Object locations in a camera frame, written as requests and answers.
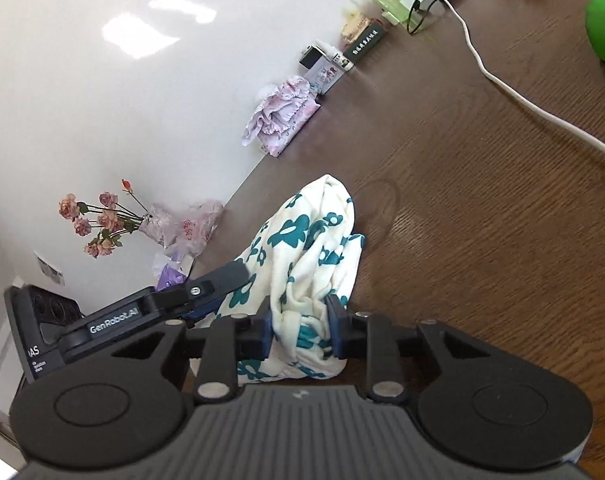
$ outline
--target floral patterned fabric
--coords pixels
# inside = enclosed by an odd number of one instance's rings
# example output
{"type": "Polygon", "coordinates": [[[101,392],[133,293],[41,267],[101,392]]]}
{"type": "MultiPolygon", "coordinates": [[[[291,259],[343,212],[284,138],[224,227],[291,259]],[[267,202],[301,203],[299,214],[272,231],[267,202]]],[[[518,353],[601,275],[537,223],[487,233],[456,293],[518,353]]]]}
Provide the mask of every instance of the floral patterned fabric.
{"type": "MultiPolygon", "coordinates": [[[[337,179],[325,175],[282,204],[238,257],[250,280],[229,294],[216,314],[254,314],[270,296],[276,338],[263,362],[238,363],[238,382],[285,378],[326,379],[339,374],[345,361],[331,352],[324,298],[337,294],[347,304],[356,281],[365,237],[352,234],[354,203],[337,179]]],[[[199,360],[192,360],[198,373],[199,360]]]]}

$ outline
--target small white bottle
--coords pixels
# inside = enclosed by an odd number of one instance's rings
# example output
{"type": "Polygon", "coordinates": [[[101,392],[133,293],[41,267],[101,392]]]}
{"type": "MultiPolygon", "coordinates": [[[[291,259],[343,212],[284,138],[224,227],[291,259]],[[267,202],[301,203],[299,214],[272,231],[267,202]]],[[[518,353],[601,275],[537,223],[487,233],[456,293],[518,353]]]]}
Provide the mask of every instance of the small white bottle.
{"type": "Polygon", "coordinates": [[[325,43],[321,40],[316,40],[316,46],[327,57],[327,59],[336,63],[340,68],[345,70],[345,72],[351,70],[354,66],[354,64],[343,56],[342,52],[340,52],[335,46],[325,43]]]}

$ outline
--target white logo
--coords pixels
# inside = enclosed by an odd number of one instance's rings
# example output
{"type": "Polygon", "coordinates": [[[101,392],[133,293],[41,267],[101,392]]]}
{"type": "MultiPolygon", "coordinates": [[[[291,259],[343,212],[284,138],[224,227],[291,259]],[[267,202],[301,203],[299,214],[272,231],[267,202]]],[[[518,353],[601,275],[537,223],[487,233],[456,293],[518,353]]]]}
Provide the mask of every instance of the white logo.
{"type": "Polygon", "coordinates": [[[310,395],[310,393],[307,390],[300,390],[299,392],[292,394],[292,396],[294,396],[298,400],[303,400],[303,397],[307,396],[307,395],[310,395]]]}

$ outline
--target pink rose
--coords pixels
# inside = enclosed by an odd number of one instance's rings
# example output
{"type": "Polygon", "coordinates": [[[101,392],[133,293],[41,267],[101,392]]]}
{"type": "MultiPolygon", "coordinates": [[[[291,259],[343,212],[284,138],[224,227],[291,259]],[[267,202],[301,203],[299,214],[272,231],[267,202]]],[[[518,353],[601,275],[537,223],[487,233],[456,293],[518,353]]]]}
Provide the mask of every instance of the pink rose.
{"type": "Polygon", "coordinates": [[[103,206],[108,207],[109,209],[115,209],[118,204],[118,195],[112,195],[105,191],[100,194],[99,200],[103,206]]]}
{"type": "Polygon", "coordinates": [[[73,223],[73,228],[76,229],[76,234],[79,234],[80,236],[91,234],[91,225],[89,224],[89,220],[84,218],[84,216],[76,219],[73,223]]]}
{"type": "Polygon", "coordinates": [[[116,228],[119,226],[119,221],[120,219],[118,218],[116,211],[104,210],[98,216],[98,223],[111,232],[116,231],[116,228]]]}
{"type": "Polygon", "coordinates": [[[98,254],[100,256],[109,256],[113,251],[114,243],[109,239],[102,240],[102,242],[98,244],[98,254]]]}
{"type": "Polygon", "coordinates": [[[85,246],[85,252],[87,254],[90,254],[91,256],[93,256],[94,258],[97,258],[98,255],[100,254],[100,249],[98,247],[97,243],[92,243],[92,244],[87,244],[85,246]]]}
{"type": "Polygon", "coordinates": [[[74,221],[80,216],[80,208],[76,203],[76,195],[69,193],[65,198],[60,200],[60,209],[58,212],[63,218],[74,221]]]}

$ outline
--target wood grain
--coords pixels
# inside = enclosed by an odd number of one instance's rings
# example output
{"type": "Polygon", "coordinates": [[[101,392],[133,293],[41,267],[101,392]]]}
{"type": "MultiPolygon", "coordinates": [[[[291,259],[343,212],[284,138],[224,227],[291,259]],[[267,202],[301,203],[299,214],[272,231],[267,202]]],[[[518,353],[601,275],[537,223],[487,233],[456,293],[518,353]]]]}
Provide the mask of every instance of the wood grain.
{"type": "MultiPolygon", "coordinates": [[[[605,141],[588,1],[452,0],[490,70],[605,141]]],[[[595,410],[582,466],[605,480],[605,158],[489,83],[455,18],[436,14],[414,37],[389,34],[260,162],[199,269],[233,259],[284,200],[334,175],[369,238],[353,304],[399,324],[438,317],[578,384],[595,410]]],[[[333,382],[362,371],[350,362],[333,382]]]]}

